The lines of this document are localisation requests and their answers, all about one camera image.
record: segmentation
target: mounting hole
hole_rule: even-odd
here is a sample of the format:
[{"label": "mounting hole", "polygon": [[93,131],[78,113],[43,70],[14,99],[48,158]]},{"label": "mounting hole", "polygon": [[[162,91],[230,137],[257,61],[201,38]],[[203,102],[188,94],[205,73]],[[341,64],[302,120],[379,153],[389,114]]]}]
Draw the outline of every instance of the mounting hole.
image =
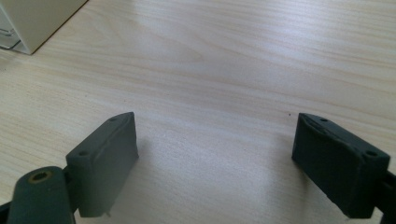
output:
[{"label": "mounting hole", "polygon": [[378,156],[378,155],[377,155],[375,152],[373,152],[373,151],[366,151],[366,154],[369,155],[369,156],[373,156],[373,157]]},{"label": "mounting hole", "polygon": [[87,151],[80,151],[78,153],[79,156],[88,156],[88,154],[90,154],[90,153],[88,153]]},{"label": "mounting hole", "polygon": [[51,176],[52,176],[51,171],[40,171],[38,173],[35,173],[35,174],[29,176],[29,183],[38,184],[40,182],[43,182],[43,181],[49,179]]}]

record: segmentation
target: light wood grain surface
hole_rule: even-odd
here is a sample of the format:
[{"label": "light wood grain surface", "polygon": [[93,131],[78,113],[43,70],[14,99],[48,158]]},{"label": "light wood grain surface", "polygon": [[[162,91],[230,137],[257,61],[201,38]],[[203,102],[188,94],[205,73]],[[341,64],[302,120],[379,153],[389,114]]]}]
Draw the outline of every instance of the light wood grain surface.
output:
[{"label": "light wood grain surface", "polygon": [[395,72],[393,1],[91,0],[33,56],[0,51],[0,203],[134,111],[112,217],[78,223],[379,223],[347,219],[290,156],[308,112],[396,158]]}]

